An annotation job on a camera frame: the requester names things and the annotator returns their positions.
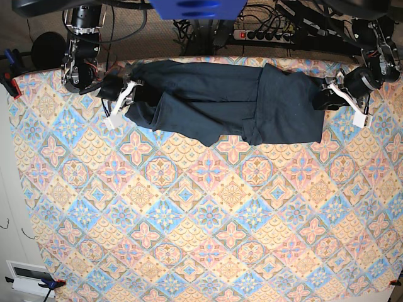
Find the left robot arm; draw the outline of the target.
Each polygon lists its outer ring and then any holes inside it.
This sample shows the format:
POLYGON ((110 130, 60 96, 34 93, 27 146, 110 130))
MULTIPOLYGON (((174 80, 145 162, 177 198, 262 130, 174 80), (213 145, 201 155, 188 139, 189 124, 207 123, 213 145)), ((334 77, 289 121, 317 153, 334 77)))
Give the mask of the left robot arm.
POLYGON ((374 49, 361 50, 362 66, 348 73, 341 69, 334 77, 326 77, 312 101, 314 109, 337 111, 343 106, 355 105, 359 112, 368 114, 370 94, 386 82, 397 81, 402 72, 397 46, 391 39, 394 25, 387 16, 373 21, 352 21, 355 40, 374 49))

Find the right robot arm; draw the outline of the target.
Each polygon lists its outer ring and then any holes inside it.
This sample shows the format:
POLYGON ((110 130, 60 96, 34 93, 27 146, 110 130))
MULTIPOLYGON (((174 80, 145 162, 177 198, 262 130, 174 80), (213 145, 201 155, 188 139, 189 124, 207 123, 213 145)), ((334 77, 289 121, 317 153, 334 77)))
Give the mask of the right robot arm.
POLYGON ((62 63, 62 84, 73 93, 80 95, 95 93, 107 117, 111 116, 111 104, 118 100, 121 92, 127 87, 128 80, 110 74, 111 67, 99 70, 97 56, 105 47, 109 55, 111 46, 127 40, 141 32, 146 24, 150 3, 128 1, 100 1, 99 4, 83 4, 62 12, 63 26, 67 30, 68 47, 62 63), (101 39, 100 28, 103 26, 101 13, 103 6, 109 6, 112 13, 112 24, 115 24, 115 8, 131 9, 142 13, 142 22, 133 32, 114 38, 115 30, 111 30, 110 38, 101 39))

